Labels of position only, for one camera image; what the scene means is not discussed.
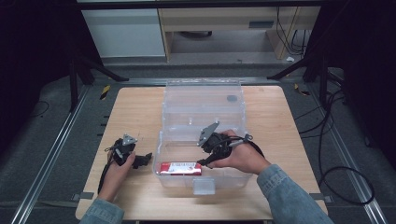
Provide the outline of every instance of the sleeve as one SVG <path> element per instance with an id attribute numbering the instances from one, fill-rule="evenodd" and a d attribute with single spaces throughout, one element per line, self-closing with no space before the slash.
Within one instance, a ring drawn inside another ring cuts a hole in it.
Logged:
<path id="1" fill-rule="evenodd" d="M 121 223 L 124 212 L 115 204 L 103 199 L 95 199 L 82 217 L 80 224 L 115 224 Z"/>
<path id="2" fill-rule="evenodd" d="M 263 170 L 257 183 L 270 204 L 276 224 L 333 223 L 315 200 L 278 165 L 272 164 Z"/>

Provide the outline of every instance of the plastic container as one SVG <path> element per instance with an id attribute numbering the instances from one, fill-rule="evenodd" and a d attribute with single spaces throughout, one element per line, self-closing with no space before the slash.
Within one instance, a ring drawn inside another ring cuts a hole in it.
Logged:
<path id="1" fill-rule="evenodd" d="M 245 101 L 237 79 L 179 79 L 167 83 L 163 98 L 163 127 L 153 173 L 164 187 L 193 188 L 194 194 L 214 194 L 216 188 L 241 188 L 251 175 L 234 168 L 209 169 L 202 175 L 161 175 L 163 162 L 196 162 L 209 154 L 197 146 L 201 130 L 219 122 L 215 132 L 245 128 Z"/>

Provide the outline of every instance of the wooden tabletop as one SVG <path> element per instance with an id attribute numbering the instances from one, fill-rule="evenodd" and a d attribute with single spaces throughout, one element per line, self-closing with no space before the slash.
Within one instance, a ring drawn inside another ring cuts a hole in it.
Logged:
<path id="1" fill-rule="evenodd" d="M 247 129 L 267 160 L 278 164 L 308 193 L 320 193 L 285 95 L 277 86 L 244 86 Z M 124 133 L 137 138 L 136 155 L 157 147 L 162 128 L 164 87 L 123 88 L 111 112 L 84 192 L 96 191 L 106 164 L 105 148 Z M 193 195 L 188 188 L 164 188 L 148 166 L 131 169 L 115 204 L 130 220 L 251 220 L 272 219 L 267 200 L 253 176 L 242 189 L 216 189 L 215 195 Z M 81 199 L 76 217 L 81 219 L 93 199 Z M 327 213 L 323 201 L 317 201 Z"/>

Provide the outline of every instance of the hand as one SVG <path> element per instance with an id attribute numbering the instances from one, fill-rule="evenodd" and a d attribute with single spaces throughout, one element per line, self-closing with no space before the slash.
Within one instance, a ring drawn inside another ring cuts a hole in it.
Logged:
<path id="1" fill-rule="evenodd" d="M 229 136 L 236 136 L 233 130 L 223 132 Z M 243 143 L 233 148 L 231 155 L 225 159 L 212 161 L 210 168 L 233 167 L 245 173 L 259 175 L 271 163 L 254 149 L 249 143 Z"/>
<path id="2" fill-rule="evenodd" d="M 132 152 L 131 155 L 127 158 L 126 162 L 119 166 L 116 162 L 111 162 L 108 167 L 105 181 L 103 182 L 102 189 L 98 195 L 98 198 L 104 199 L 110 203 L 114 201 L 114 198 L 117 195 L 117 192 L 120 189 L 122 182 L 125 180 L 125 177 L 128 175 L 128 171 L 134 163 L 135 154 Z"/>

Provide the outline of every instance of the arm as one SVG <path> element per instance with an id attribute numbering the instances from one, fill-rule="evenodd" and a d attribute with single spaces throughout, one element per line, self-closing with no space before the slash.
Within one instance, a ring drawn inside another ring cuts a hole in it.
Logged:
<path id="1" fill-rule="evenodd" d="M 79 223 L 107 224 L 122 222 L 124 212 L 113 204 L 113 201 L 134 163 L 134 158 L 135 154 L 132 152 L 122 166 L 118 166 L 116 162 L 111 162 L 102 189 Z"/>
<path id="2" fill-rule="evenodd" d="M 225 132 L 236 136 L 233 131 Z M 274 222 L 279 223 L 332 223 L 318 204 L 277 165 L 271 164 L 250 144 L 233 149 L 230 157 L 213 161 L 211 168 L 233 167 L 258 176 L 262 193 L 270 204 Z"/>

